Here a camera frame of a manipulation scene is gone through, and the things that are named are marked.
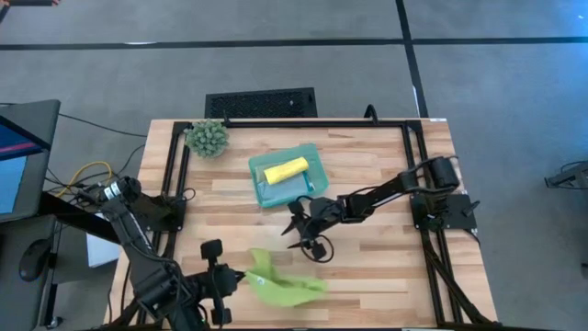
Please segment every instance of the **succulent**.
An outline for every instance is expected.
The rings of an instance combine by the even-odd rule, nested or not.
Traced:
[[[229,144],[229,133],[222,123],[204,120],[192,123],[192,129],[185,129],[186,146],[200,157],[217,157]]]

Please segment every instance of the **wooden table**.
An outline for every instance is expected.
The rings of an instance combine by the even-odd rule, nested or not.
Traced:
[[[173,122],[152,121],[139,172],[143,191],[148,195],[160,194]],[[422,123],[429,157],[455,154],[445,121],[422,120]],[[333,241],[334,259],[317,264],[299,249],[286,249],[298,240],[296,232],[280,236],[289,223],[289,211],[285,206],[262,209],[257,205],[247,164],[255,155],[301,143],[316,143],[330,181],[324,196],[334,198],[381,184],[407,167],[401,130],[273,128],[229,129],[229,133],[231,144],[220,157],[204,160],[190,155],[186,188],[195,189],[197,195],[187,205],[185,228],[177,237],[175,260],[186,275],[201,272],[206,263],[200,259],[200,244],[220,238],[224,246],[220,261],[232,268],[250,268],[253,260],[247,250],[261,247],[272,252],[279,271],[321,278],[327,281],[329,290],[319,301],[295,308],[277,308],[260,302],[244,280],[237,292],[225,299],[233,318],[227,328],[435,325],[421,238],[413,228],[407,196],[377,209],[361,224],[340,224],[328,230],[325,234]],[[416,139],[412,142],[418,162]],[[180,152],[178,148],[174,178],[177,178]],[[458,284],[483,314],[495,319],[478,244],[461,230],[449,230],[446,234]],[[127,266],[128,259],[122,254],[111,292],[115,318],[119,315]],[[451,320],[447,290],[439,282],[446,319]],[[131,286],[125,297],[128,304],[132,298]],[[210,300],[203,304],[212,306]]]

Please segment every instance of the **black grate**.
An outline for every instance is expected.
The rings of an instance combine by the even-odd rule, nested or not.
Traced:
[[[317,117],[314,88],[292,88],[206,95],[207,119]]]

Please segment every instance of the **gray carpet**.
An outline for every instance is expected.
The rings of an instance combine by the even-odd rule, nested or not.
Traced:
[[[582,0],[405,3],[414,38],[588,36]],[[398,22],[391,0],[76,0],[12,8],[0,43],[399,38]],[[499,318],[584,330],[588,196],[546,189],[543,177],[588,159],[588,44],[415,49],[430,116],[448,118],[465,184],[482,202]],[[367,103],[382,118],[416,115],[402,46],[0,51],[0,73],[0,101],[58,98],[65,114],[137,133],[151,119],[202,117],[207,93],[301,86],[315,88],[319,117],[358,117]],[[142,141],[60,119],[50,166],[61,180],[94,160],[119,169]],[[112,272],[60,288],[60,330],[101,323]]]

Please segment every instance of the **green towel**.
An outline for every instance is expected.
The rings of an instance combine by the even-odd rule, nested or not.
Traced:
[[[262,302],[280,307],[292,307],[323,297],[327,290],[324,280],[278,275],[269,252],[251,249],[255,265],[245,272],[251,287]]]

